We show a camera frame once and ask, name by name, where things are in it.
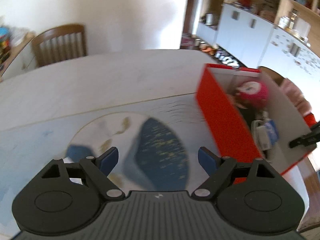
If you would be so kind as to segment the blue tissue pack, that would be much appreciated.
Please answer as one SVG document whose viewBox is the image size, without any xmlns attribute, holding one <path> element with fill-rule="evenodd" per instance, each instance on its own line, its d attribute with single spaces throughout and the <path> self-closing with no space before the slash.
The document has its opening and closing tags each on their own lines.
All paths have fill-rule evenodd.
<svg viewBox="0 0 320 240">
<path fill-rule="evenodd" d="M 272 119 L 257 127 L 258 144 L 262 151 L 270 150 L 279 140 L 276 124 Z"/>
</svg>

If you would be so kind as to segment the red white cardboard box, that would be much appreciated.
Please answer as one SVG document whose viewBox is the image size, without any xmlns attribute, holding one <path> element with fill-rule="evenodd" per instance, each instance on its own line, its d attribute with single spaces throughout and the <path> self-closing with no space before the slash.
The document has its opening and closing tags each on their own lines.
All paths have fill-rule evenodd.
<svg viewBox="0 0 320 240">
<path fill-rule="evenodd" d="M 249 163 L 260 158 L 249 127 L 232 105 L 228 94 L 246 81 L 261 81 L 268 87 L 266 110 L 274 121 L 279 140 L 271 150 L 271 165 L 284 175 L 316 149 L 316 145 L 289 147 L 298 137 L 310 133 L 310 128 L 289 98 L 265 73 L 257 69 L 207 63 L 196 92 L 197 103 L 215 140 L 221 156 L 230 156 Z"/>
</svg>

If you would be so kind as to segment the red cloth on chair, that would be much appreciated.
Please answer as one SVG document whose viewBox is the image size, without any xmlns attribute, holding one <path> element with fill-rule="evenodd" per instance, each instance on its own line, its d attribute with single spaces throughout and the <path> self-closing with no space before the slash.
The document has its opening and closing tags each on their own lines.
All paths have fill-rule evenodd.
<svg viewBox="0 0 320 240">
<path fill-rule="evenodd" d="M 309 127 L 312 127 L 313 125 L 317 124 L 315 116 L 312 113 L 309 113 L 308 115 L 304 116 L 304 121 Z"/>
</svg>

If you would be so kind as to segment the dark blue cloth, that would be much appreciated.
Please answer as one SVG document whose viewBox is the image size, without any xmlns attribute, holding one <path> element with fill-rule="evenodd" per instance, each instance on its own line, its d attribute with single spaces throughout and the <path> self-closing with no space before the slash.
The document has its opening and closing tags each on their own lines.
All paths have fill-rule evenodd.
<svg viewBox="0 0 320 240">
<path fill-rule="evenodd" d="M 69 145 L 66 151 L 66 158 L 71 162 L 79 162 L 83 158 L 94 157 L 93 151 L 84 145 Z"/>
</svg>

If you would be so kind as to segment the pink scarf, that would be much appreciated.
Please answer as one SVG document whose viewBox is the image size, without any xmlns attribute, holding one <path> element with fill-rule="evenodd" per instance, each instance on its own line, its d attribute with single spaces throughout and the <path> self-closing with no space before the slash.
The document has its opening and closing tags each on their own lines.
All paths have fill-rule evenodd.
<svg viewBox="0 0 320 240">
<path fill-rule="evenodd" d="M 310 102 L 306 100 L 302 91 L 289 79 L 284 79 L 280 85 L 280 90 L 289 98 L 302 117 L 312 112 Z"/>
</svg>

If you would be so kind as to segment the wooden chair with scarf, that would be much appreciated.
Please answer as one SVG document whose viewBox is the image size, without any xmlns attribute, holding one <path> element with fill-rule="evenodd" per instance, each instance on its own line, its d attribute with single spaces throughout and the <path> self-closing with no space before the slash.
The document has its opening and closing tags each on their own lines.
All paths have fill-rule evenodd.
<svg viewBox="0 0 320 240">
<path fill-rule="evenodd" d="M 264 72 L 265 74 L 267 74 L 278 86 L 280 86 L 285 79 L 283 76 L 281 76 L 274 70 L 271 70 L 270 68 L 259 66 L 258 69 L 261 72 Z"/>
</svg>

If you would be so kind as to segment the pink plush toy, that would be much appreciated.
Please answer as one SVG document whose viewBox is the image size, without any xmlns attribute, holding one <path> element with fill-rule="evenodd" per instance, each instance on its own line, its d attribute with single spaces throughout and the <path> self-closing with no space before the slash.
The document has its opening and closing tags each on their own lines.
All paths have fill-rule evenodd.
<svg viewBox="0 0 320 240">
<path fill-rule="evenodd" d="M 263 109 L 268 101 L 268 87 L 261 81 L 247 81 L 236 87 L 235 97 L 247 107 Z"/>
</svg>

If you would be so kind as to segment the blue patterned table mat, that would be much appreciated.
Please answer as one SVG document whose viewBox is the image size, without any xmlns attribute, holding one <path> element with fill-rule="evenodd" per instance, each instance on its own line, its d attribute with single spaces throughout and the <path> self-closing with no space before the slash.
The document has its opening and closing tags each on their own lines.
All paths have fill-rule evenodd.
<svg viewBox="0 0 320 240">
<path fill-rule="evenodd" d="M 193 94 L 72 115 L 1 132 L 1 239 L 18 233 L 11 205 L 16 195 L 69 145 L 89 147 L 95 157 L 111 147 L 119 161 L 109 179 L 131 190 L 195 190 L 207 174 L 198 150 L 216 152 Z"/>
</svg>

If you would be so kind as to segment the white sideboard with clutter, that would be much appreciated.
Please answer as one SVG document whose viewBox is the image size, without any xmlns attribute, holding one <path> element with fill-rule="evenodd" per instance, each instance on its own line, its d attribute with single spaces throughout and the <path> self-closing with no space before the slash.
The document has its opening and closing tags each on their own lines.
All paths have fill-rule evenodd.
<svg viewBox="0 0 320 240">
<path fill-rule="evenodd" d="M 35 33 L 29 29 L 5 24 L 1 16 L 1 81 L 37 68 L 31 46 L 34 37 Z"/>
</svg>

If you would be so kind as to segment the brown wooden chair far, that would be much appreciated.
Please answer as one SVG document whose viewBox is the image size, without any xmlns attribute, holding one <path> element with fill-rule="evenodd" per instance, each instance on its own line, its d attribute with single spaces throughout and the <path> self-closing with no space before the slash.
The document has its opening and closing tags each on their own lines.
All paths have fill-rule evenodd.
<svg viewBox="0 0 320 240">
<path fill-rule="evenodd" d="M 48 29 L 32 39 L 31 47 L 39 67 L 87 56 L 86 28 L 73 23 Z"/>
</svg>

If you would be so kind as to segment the white wall cabinet unit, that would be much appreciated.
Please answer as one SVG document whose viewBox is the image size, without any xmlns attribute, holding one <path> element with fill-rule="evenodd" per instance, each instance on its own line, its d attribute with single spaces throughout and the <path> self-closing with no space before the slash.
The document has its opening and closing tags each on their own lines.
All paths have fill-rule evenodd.
<svg viewBox="0 0 320 240">
<path fill-rule="evenodd" d="M 319 79 L 319 0 L 199 0 L 196 14 L 221 63 Z"/>
</svg>

